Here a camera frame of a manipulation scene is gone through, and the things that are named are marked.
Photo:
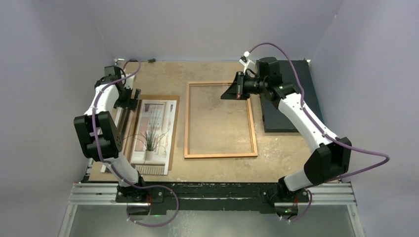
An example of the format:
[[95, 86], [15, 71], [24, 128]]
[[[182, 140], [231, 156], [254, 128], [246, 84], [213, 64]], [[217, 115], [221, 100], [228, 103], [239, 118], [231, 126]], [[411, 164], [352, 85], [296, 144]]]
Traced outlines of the wooden picture frame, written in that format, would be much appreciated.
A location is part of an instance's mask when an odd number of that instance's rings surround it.
[[256, 135], [254, 128], [254, 119], [252, 114], [252, 106], [250, 99], [246, 100], [249, 132], [251, 139], [251, 153], [224, 153], [224, 154], [190, 154], [189, 137], [190, 137], [190, 102], [191, 88], [202, 86], [230, 86], [231, 82], [225, 81], [189, 81], [186, 83], [186, 99], [185, 99], [185, 135], [184, 135], [184, 158], [185, 159], [214, 159], [214, 158], [255, 158], [258, 156]]

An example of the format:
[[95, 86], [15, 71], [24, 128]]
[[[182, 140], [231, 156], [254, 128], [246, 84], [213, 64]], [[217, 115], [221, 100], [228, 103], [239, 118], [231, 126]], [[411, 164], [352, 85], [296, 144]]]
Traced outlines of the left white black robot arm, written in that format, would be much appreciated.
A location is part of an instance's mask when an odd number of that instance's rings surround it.
[[147, 188], [123, 154], [123, 137], [112, 118], [114, 108], [137, 109], [141, 91], [133, 89], [134, 81], [135, 74], [126, 75], [117, 66], [105, 67], [104, 76], [94, 86], [90, 107], [74, 118], [74, 127], [84, 156], [101, 162], [111, 171], [118, 181], [119, 195], [141, 202], [147, 197]]

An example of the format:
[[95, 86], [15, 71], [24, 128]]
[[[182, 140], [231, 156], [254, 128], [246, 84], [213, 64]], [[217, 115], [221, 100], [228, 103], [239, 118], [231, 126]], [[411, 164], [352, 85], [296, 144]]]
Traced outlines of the clear glass pane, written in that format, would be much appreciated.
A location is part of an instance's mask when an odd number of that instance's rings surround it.
[[221, 100], [228, 88], [191, 88], [190, 154], [252, 152], [246, 100]]

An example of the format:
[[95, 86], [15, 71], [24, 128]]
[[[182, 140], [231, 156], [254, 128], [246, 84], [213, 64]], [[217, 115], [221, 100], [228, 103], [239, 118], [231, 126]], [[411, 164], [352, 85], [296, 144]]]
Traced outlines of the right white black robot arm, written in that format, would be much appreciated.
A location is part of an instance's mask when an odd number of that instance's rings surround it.
[[264, 96], [291, 121], [312, 152], [302, 170], [279, 179], [279, 198], [289, 201], [301, 189], [345, 174], [349, 169], [350, 140], [339, 138], [328, 129], [305, 103], [302, 90], [283, 81], [279, 61], [265, 57], [253, 62], [248, 55], [239, 61], [244, 69], [236, 72], [232, 84], [220, 98], [247, 100], [252, 94]]

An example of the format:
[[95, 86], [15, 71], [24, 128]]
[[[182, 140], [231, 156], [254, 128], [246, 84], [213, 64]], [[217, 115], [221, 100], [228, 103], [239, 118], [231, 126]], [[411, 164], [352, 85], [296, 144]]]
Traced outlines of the plant photo print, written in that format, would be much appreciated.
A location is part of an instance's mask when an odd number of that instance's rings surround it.
[[168, 175], [176, 100], [143, 100], [135, 124], [130, 164], [143, 175]]

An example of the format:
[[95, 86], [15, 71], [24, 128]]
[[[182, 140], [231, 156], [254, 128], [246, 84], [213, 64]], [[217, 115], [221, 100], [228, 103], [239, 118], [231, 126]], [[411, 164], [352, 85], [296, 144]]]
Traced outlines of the brown backing board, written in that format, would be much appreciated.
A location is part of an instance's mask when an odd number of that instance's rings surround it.
[[176, 124], [177, 124], [177, 117], [178, 117], [178, 104], [180, 97], [177, 95], [141, 95], [139, 97], [138, 106], [136, 110], [119, 110], [120, 120], [118, 122], [119, 129], [123, 133], [123, 153], [126, 156], [129, 164], [130, 164], [130, 157], [131, 157], [131, 151], [133, 148], [133, 135], [136, 130], [135, 124], [140, 108], [140, 102], [143, 100], [176, 100], [177, 101], [177, 109], [176, 109], [176, 116], [175, 116], [175, 126], [174, 126], [174, 135], [173, 135], [173, 143], [172, 143], [172, 152], [171, 157], [169, 161], [169, 170], [172, 169], [172, 161], [173, 161], [173, 155], [174, 155], [174, 144], [175, 144], [175, 134], [176, 134]]

